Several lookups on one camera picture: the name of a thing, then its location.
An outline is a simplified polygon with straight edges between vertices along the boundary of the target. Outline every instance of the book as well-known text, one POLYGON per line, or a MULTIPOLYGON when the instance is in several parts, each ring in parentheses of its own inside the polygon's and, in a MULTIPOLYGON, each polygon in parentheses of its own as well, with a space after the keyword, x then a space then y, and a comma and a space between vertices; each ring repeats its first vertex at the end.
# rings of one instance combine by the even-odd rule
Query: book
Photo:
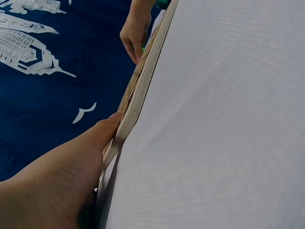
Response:
POLYGON ((104 169, 111 163, 139 118, 177 3, 178 0, 173 0, 169 5, 161 23, 154 30, 151 42, 148 44, 140 63, 136 66, 126 88, 118 109, 118 112, 122 113, 120 126, 115 138, 103 152, 104 169))

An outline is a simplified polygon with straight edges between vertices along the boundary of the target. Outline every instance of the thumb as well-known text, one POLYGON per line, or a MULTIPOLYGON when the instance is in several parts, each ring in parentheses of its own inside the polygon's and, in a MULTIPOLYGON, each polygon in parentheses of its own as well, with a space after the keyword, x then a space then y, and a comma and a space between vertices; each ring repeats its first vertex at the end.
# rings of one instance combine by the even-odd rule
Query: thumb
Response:
POLYGON ((121 114, 99 121, 75 139, 41 156, 14 177, 44 193, 66 213, 78 214, 102 171, 102 151, 114 137, 121 114))

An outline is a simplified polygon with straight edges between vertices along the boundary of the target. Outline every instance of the printed pattern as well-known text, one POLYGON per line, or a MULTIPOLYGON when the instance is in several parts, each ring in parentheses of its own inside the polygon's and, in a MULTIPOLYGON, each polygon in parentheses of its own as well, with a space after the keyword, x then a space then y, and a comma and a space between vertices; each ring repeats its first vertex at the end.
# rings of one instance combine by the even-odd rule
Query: printed pattern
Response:
POLYGON ((0 8, 10 6, 11 13, 27 14, 28 10, 50 13, 66 13, 60 10, 61 2, 56 0, 0 0, 0 8))
POLYGON ((0 29, 0 62, 27 75, 62 72, 76 77, 59 67, 42 42, 21 31, 0 29))

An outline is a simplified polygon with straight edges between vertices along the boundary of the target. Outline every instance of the wrist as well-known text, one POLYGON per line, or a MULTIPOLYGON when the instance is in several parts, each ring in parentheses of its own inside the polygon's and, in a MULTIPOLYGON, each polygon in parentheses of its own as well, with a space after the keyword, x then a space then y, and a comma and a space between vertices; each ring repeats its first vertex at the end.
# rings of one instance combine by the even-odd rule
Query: wrist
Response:
POLYGON ((156 0, 132 0, 129 13, 131 15, 151 13, 155 3, 156 0))

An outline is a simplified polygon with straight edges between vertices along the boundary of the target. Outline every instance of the white building print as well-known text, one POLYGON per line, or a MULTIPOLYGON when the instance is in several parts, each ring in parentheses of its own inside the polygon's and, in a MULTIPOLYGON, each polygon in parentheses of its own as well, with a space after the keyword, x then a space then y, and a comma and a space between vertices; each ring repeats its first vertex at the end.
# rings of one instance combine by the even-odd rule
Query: white building print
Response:
POLYGON ((56 0, 0 0, 0 8, 7 6, 10 6, 10 12, 20 14, 26 14, 28 10, 66 13, 60 10, 61 2, 56 0))
POLYGON ((50 33, 58 34, 58 32, 50 26, 17 18, 1 12, 0 12, 0 28, 18 30, 27 33, 50 32, 50 33))
POLYGON ((76 77, 59 67, 59 61, 46 45, 16 30, 0 28, 0 62, 27 75, 61 72, 76 77))

